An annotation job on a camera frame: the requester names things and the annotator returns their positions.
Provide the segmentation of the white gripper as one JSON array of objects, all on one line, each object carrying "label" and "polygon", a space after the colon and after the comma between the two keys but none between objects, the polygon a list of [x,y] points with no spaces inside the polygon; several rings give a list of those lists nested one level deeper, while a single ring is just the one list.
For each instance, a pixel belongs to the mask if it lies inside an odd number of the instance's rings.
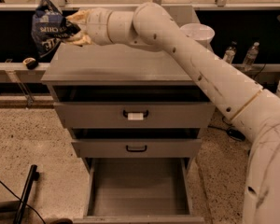
[{"label": "white gripper", "polygon": [[124,44],[134,42],[133,13],[105,8],[84,9],[66,17],[75,24],[86,24],[86,32],[80,31],[63,42],[75,46]]}]

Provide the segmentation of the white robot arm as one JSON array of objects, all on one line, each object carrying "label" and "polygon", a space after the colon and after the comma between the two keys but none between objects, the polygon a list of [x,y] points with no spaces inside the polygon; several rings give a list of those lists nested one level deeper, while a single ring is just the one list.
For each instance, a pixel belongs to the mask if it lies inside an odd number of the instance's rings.
[{"label": "white robot arm", "polygon": [[166,51],[217,109],[252,143],[243,224],[280,224],[280,98],[186,36],[158,4],[135,11],[83,9],[67,19],[78,45],[124,44]]}]

